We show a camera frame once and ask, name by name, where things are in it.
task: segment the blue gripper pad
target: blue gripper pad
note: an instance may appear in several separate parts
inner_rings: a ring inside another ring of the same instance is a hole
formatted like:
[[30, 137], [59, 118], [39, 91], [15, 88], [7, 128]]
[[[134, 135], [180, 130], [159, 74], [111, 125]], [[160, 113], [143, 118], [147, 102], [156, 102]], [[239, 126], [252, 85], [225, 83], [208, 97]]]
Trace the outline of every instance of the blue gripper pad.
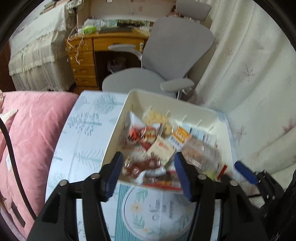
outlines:
[[258, 184], [258, 179], [256, 175], [247, 168], [241, 161], [237, 161], [234, 164], [235, 169], [251, 184]]
[[184, 196], [192, 201], [193, 196], [191, 192], [190, 177], [187, 176], [187, 162], [181, 152], [177, 152], [174, 158], [175, 168], [180, 181]]
[[123, 166], [123, 154], [116, 152], [111, 163], [106, 164], [102, 167], [100, 175], [101, 180], [101, 191], [104, 193], [104, 197], [108, 200], [112, 197], [116, 183], [118, 181], [121, 169]]

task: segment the wall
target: wall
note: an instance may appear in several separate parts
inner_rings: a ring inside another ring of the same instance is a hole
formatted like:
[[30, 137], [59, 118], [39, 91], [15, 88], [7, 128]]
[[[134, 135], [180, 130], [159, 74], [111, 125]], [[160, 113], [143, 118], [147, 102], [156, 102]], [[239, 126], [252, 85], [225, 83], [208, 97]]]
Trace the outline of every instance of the wall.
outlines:
[[91, 16], [100, 19], [132, 19], [155, 21], [167, 15], [175, 1], [165, 0], [93, 0]]
[[9, 42], [12, 41], [13, 37], [18, 34], [18, 32], [25, 27], [26, 25], [29, 25], [31, 22], [33, 22], [38, 16], [40, 16], [40, 12], [43, 10], [44, 5], [46, 3], [49, 3], [51, 0], [44, 0], [41, 4], [39, 4], [17, 27], [17, 29], [14, 31], [14, 33], [11, 35]]

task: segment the chair headrest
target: chair headrest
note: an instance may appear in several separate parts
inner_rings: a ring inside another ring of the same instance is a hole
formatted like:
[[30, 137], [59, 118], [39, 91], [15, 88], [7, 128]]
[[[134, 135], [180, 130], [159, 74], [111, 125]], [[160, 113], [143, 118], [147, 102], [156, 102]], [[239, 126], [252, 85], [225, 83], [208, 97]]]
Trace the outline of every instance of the chair headrest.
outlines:
[[206, 20], [211, 8], [206, 3], [196, 2], [194, 0], [177, 0], [176, 2], [176, 11], [179, 14], [200, 21]]

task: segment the metal screw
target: metal screw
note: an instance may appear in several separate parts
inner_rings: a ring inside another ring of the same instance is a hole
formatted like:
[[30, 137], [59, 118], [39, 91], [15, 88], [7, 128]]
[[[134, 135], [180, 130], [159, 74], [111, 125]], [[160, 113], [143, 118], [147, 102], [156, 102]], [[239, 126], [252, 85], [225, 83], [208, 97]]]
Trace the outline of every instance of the metal screw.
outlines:
[[60, 186], [65, 186], [67, 183], [68, 183], [67, 180], [61, 180], [61, 181], [59, 182], [59, 185], [60, 185]]
[[238, 185], [237, 181], [234, 181], [234, 180], [231, 180], [229, 183], [231, 186], [234, 186], [234, 187]]
[[91, 179], [98, 179], [100, 177], [99, 173], [94, 173], [91, 175]]
[[199, 174], [197, 177], [200, 180], [206, 180], [207, 179], [207, 176], [206, 175], [203, 175], [203, 174]]

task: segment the trash bin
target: trash bin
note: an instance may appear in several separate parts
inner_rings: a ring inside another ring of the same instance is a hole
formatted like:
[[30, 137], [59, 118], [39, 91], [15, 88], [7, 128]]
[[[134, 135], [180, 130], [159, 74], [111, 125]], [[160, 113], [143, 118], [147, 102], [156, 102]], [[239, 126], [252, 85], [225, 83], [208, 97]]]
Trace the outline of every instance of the trash bin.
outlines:
[[126, 58], [116, 57], [113, 60], [107, 62], [107, 69], [112, 74], [120, 70], [126, 69]]

